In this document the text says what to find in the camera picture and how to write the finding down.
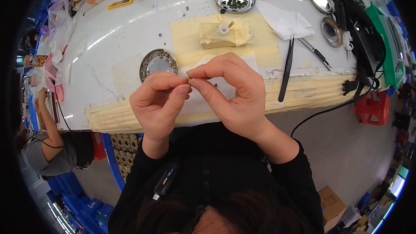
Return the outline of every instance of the pink bag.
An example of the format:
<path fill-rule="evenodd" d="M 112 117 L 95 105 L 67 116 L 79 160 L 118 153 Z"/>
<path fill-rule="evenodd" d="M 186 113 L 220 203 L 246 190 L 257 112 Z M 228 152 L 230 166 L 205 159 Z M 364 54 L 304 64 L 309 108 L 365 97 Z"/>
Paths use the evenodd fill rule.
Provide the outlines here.
<path fill-rule="evenodd" d="M 43 70 L 45 71 L 45 75 L 46 75 L 46 87 L 48 88 L 48 90 L 56 94 L 59 102 L 62 102 L 64 101 L 64 92 L 62 91 L 62 85 L 55 86 L 54 83 L 52 83 L 51 81 L 52 79 L 54 82 L 56 82 L 56 74 L 58 72 L 58 69 L 56 69 L 56 67 L 53 65 L 52 57 L 53 57 L 53 54 L 52 53 L 49 54 L 48 58 L 43 64 Z"/>

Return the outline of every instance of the beige tape strip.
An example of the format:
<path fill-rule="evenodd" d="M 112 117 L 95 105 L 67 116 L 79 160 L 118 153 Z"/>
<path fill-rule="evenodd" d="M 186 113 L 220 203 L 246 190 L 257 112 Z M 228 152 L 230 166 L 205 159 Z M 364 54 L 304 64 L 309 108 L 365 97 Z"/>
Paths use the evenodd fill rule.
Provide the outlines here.
<path fill-rule="evenodd" d="M 221 17 L 224 23 L 230 23 L 236 16 L 226 13 L 221 15 Z M 262 15 L 260 13 L 244 13 L 239 15 L 239 17 L 242 22 L 248 23 L 250 34 L 254 35 L 253 44 L 238 47 L 201 49 L 198 38 L 199 24 L 204 22 L 219 23 L 218 15 L 216 14 L 180 19 L 169 23 L 175 59 L 178 65 L 189 68 L 194 67 L 205 55 L 218 56 L 234 52 L 238 56 L 245 56 L 250 52 L 254 52 L 258 67 L 281 67 L 282 61 L 277 36 Z"/>

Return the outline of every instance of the fingernail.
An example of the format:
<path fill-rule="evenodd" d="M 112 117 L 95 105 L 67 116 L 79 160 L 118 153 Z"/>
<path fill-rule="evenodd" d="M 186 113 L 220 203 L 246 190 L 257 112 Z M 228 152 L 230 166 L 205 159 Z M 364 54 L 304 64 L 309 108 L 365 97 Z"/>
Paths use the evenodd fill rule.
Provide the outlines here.
<path fill-rule="evenodd" d="M 188 90 L 189 90 L 189 86 L 187 84 L 181 85 L 179 87 L 178 95 L 185 97 L 188 94 Z"/>
<path fill-rule="evenodd" d="M 199 86 L 201 86 L 201 82 L 195 79 L 190 79 L 188 83 L 194 88 L 198 88 Z"/>

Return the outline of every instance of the black clip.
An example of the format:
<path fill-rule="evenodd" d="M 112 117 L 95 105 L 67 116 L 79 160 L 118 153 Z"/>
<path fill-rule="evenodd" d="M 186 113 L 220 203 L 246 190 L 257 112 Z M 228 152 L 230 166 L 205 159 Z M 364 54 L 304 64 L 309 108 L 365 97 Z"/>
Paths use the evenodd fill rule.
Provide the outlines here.
<path fill-rule="evenodd" d="M 344 86 L 343 89 L 342 89 L 342 91 L 344 91 L 343 96 L 347 95 L 350 91 L 354 91 L 355 89 L 357 89 L 358 84 L 359 84 L 359 81 L 346 80 L 342 84 L 342 86 Z"/>

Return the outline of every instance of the hand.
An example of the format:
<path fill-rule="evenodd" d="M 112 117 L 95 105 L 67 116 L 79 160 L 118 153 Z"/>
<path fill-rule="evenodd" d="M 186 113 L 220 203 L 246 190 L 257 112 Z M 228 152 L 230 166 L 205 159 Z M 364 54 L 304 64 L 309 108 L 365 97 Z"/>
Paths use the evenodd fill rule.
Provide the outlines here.
<path fill-rule="evenodd" d="M 156 71 L 130 95 L 130 106 L 147 139 L 159 141 L 169 136 L 191 91 L 185 77 Z"/>
<path fill-rule="evenodd" d="M 45 104 L 46 101 L 46 88 L 43 87 L 40 91 L 39 91 L 39 95 L 37 96 L 38 98 L 38 103 L 40 104 Z"/>
<path fill-rule="evenodd" d="M 234 53 L 212 58 L 187 72 L 189 84 L 198 90 L 211 109 L 231 132 L 256 142 L 270 125 L 264 116 L 266 91 L 263 77 Z M 223 77 L 236 88 L 236 96 L 227 100 L 207 79 Z"/>
<path fill-rule="evenodd" d="M 39 115 L 39 98 L 34 99 L 34 110 Z"/>

